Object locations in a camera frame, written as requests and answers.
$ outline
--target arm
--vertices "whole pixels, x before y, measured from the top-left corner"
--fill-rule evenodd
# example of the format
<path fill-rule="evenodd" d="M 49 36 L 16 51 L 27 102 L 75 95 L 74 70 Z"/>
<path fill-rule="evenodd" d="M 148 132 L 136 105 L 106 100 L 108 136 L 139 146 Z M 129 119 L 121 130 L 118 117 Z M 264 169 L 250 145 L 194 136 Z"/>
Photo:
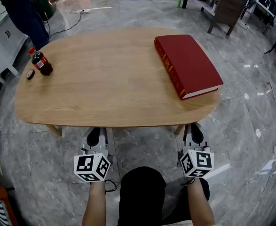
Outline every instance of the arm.
<path fill-rule="evenodd" d="M 82 226 L 105 226 L 106 205 L 104 182 L 92 182 Z"/>
<path fill-rule="evenodd" d="M 214 215 L 209 202 L 205 198 L 199 178 L 194 183 L 187 185 L 189 210 L 194 226 L 215 225 Z"/>

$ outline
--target green bottle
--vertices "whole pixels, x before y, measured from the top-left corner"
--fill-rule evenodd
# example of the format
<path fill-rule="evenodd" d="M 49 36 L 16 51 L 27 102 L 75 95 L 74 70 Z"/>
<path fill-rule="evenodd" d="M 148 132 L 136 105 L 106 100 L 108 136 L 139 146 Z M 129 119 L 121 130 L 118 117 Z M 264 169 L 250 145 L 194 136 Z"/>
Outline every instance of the green bottle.
<path fill-rule="evenodd" d="M 177 5 L 178 8 L 181 7 L 181 0 L 179 0 L 179 4 Z"/>

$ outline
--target marble floor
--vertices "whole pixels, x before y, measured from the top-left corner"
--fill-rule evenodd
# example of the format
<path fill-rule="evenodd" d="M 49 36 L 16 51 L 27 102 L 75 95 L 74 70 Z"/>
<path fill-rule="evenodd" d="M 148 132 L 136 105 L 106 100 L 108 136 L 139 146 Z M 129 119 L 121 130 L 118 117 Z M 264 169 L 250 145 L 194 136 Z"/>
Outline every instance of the marble floor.
<path fill-rule="evenodd" d="M 50 18 L 51 40 L 84 32 L 124 27 L 166 27 L 192 35 L 207 50 L 224 87 L 216 109 L 199 123 L 215 153 L 216 173 L 207 179 L 210 205 L 221 225 L 270 225 L 276 218 L 276 53 L 263 55 L 271 44 L 254 26 L 236 25 L 207 33 L 210 16 L 193 4 L 176 8 L 176 2 L 151 0 L 59 0 Z M 23 46 L 15 67 L 22 72 L 31 45 Z M 87 128 L 62 127 L 57 137 L 45 126 L 16 118 L 14 96 L 20 75 L 8 74 L 0 92 L 0 163 L 3 185 L 13 185 L 24 219 L 32 226 L 78 226 L 88 198 L 89 184 L 73 175 L 73 156 Z M 174 206 L 184 176 L 176 167 L 182 135 L 174 127 L 108 129 L 108 150 L 114 155 L 107 179 L 117 182 L 131 169 L 150 166 L 167 182 L 163 215 Z M 118 220 L 119 187 L 107 193 L 107 225 Z"/>

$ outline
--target book spine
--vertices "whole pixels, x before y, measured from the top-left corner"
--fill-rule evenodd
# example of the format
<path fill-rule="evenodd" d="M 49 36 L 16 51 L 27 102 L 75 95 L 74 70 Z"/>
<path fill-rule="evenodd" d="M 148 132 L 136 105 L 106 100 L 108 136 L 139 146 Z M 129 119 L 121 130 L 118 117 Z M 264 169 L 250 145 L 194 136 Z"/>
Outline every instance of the book spine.
<path fill-rule="evenodd" d="M 158 54 L 160 55 L 160 57 L 164 63 L 165 68 L 167 69 L 167 72 L 169 74 L 169 77 L 170 77 L 175 89 L 176 89 L 176 92 L 178 93 L 180 99 L 183 99 L 187 93 L 183 87 L 183 84 L 181 83 L 181 81 L 179 79 L 179 76 L 178 76 L 174 66 L 172 65 L 171 61 L 168 58 L 168 55 L 165 53 L 162 45 L 157 40 L 157 38 L 155 38 L 154 44 L 155 44 L 156 50 L 158 51 Z"/>

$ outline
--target oval table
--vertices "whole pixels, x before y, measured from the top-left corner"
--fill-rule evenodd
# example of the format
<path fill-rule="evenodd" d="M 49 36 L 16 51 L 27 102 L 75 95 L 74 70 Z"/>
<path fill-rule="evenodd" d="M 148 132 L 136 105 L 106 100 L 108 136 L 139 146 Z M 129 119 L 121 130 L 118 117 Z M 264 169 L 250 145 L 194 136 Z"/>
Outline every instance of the oval table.
<path fill-rule="evenodd" d="M 183 125 L 207 116 L 219 91 L 180 100 L 155 47 L 159 35 L 180 34 L 165 28 L 126 28 L 79 34 L 41 49 L 53 66 L 50 76 L 26 73 L 18 83 L 19 119 L 79 127 L 151 127 Z"/>

